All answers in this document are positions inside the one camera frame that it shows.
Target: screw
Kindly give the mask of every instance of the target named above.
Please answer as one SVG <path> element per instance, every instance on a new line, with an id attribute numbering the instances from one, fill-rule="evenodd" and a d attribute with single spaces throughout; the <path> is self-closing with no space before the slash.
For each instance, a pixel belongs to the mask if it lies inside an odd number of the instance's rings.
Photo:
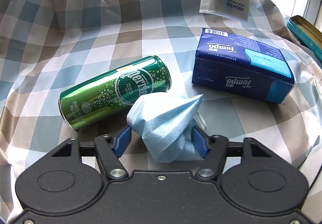
<path id="1" fill-rule="evenodd" d="M 200 169 L 200 170 L 198 170 L 198 174 L 201 177 L 207 178 L 207 177 L 211 177 L 212 175 L 214 175 L 214 171 L 211 169 Z"/>
<path id="2" fill-rule="evenodd" d="M 112 169 L 109 174 L 112 176 L 112 177 L 115 177 L 115 178 L 120 178 L 120 177 L 123 177 L 125 175 L 125 170 L 123 169 Z"/>
<path id="3" fill-rule="evenodd" d="M 157 178 L 158 178 L 158 180 L 159 180 L 159 181 L 163 181 L 163 180 L 165 180 L 165 179 L 166 179 L 166 176 L 164 176 L 164 175 L 159 175 Z"/>

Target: light blue label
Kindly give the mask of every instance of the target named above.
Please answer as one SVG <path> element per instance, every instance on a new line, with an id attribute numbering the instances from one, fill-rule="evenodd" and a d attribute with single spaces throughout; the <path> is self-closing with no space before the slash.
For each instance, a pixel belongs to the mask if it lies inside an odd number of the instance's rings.
<path id="1" fill-rule="evenodd" d="M 251 59 L 251 65 L 270 70 L 291 78 L 291 72 L 286 62 L 249 49 L 245 49 L 245 53 Z"/>

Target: mask ear loop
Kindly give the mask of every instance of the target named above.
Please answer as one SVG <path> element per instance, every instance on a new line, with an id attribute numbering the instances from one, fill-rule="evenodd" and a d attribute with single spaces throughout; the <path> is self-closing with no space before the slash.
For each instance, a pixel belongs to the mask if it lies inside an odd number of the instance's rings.
<path id="1" fill-rule="evenodd" d="M 201 116 L 200 112 L 198 111 L 197 114 L 194 116 L 195 121 L 197 122 L 198 126 L 203 130 L 206 129 L 207 124 L 204 121 L 203 117 Z"/>

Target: can lid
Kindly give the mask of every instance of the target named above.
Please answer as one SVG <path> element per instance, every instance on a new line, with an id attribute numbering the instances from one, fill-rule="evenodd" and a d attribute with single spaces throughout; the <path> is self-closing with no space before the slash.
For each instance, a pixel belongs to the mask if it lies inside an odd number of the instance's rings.
<path id="1" fill-rule="evenodd" d="M 168 90 L 170 90 L 171 85 L 172 85 L 170 71 L 169 71 L 169 69 L 168 69 L 167 65 L 165 64 L 165 62 L 164 62 L 164 61 L 163 61 L 159 56 L 154 55 L 154 57 L 157 57 L 157 58 L 159 58 L 159 59 L 160 59 L 160 61 L 163 63 L 164 67 L 166 68 L 166 70 L 167 70 L 167 72 L 168 72 L 168 75 L 169 75 L 169 81 L 170 81 L 170 86 L 169 86 Z"/>
<path id="2" fill-rule="evenodd" d="M 59 100 L 59 99 L 58 99 L 58 108 L 59 108 L 59 112 L 60 112 L 60 114 L 61 114 L 61 116 L 62 116 L 62 118 L 63 118 L 64 123 L 65 123 L 67 126 L 69 126 L 70 128 L 72 128 L 73 130 L 75 130 L 75 129 L 70 125 L 70 123 L 68 122 L 68 120 L 66 120 L 65 115 L 64 115 L 64 113 L 62 112 L 62 106 L 61 106 L 61 103 L 60 103 L 60 100 Z"/>

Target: barcode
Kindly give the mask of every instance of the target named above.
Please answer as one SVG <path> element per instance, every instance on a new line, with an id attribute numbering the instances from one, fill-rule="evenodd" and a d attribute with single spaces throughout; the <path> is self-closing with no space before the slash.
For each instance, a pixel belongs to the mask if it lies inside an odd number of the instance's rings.
<path id="1" fill-rule="evenodd" d="M 228 37 L 228 33 L 222 32 L 222 31 L 213 30 L 213 29 L 205 29 L 204 32 L 205 33 L 212 33 L 212 34 L 216 34 L 216 35 L 221 35 L 221 36 Z"/>

